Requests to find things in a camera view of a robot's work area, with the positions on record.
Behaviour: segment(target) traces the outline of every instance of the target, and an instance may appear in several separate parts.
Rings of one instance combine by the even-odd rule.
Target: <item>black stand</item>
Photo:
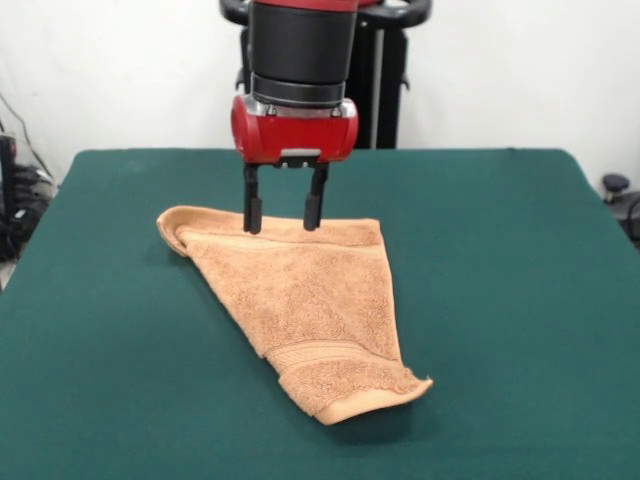
[[[396,148],[407,48],[402,30],[356,29],[346,89],[358,107],[356,148]]]
[[[2,164],[2,198],[5,225],[9,225],[16,214],[13,185],[15,141],[12,138],[0,137],[0,164]]]

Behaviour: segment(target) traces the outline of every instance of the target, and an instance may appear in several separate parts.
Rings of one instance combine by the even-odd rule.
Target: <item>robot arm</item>
[[[251,93],[234,99],[231,115],[245,162],[245,231],[261,230],[262,165],[315,170],[304,228],[320,226],[329,164],[351,154],[358,134],[356,105],[345,98],[356,21],[404,28],[429,16],[431,0],[408,1],[388,8],[379,0],[221,0],[226,18],[249,27]]]

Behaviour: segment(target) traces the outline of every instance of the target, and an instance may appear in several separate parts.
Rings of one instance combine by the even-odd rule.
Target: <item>black knob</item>
[[[432,0],[404,0],[406,5],[391,6],[384,2],[362,6],[358,10],[358,21],[367,22],[375,29],[401,30],[426,22],[433,10]]]
[[[244,0],[220,0],[220,12],[230,22],[245,27],[249,24],[249,2]]]
[[[629,188],[629,179],[618,174],[605,175],[602,178],[602,183],[604,184],[604,188],[607,189],[607,192],[613,193],[614,195]]]

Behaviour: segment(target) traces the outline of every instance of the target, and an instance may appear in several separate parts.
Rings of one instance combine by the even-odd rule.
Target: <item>orange towel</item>
[[[160,234],[189,257],[280,385],[326,425],[415,400],[433,384],[402,363],[389,262],[375,220],[265,217],[262,233],[242,216],[175,207]]]

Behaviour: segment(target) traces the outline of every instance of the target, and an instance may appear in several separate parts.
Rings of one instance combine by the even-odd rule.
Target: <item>black cable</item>
[[[16,215],[4,218],[0,210],[0,262],[20,259],[23,246],[53,199],[46,187],[50,183],[42,178],[37,167],[14,165],[12,178]]]
[[[25,123],[24,119],[18,114],[18,112],[16,112],[13,109],[13,107],[7,101],[7,99],[4,97],[4,94],[1,91],[0,91],[0,100],[2,101],[2,103],[4,103],[4,106],[7,107],[7,110],[9,110],[9,112],[11,112],[11,114],[14,117],[16,117],[16,120],[18,120],[18,122],[20,122],[20,125],[22,125],[22,132],[23,132],[23,135],[24,135],[24,139],[27,142],[27,145],[29,145],[29,147],[31,148],[31,152],[33,153],[33,156],[35,157],[36,161],[40,164],[42,169],[45,172],[47,172],[47,175],[49,175],[51,178],[53,178],[53,175],[51,175],[51,171],[49,170],[49,168],[47,168],[47,165],[44,163],[44,160],[42,160],[40,155],[38,155],[38,153],[34,150],[33,145],[31,144],[31,139],[29,138],[29,132],[27,130],[27,124]]]

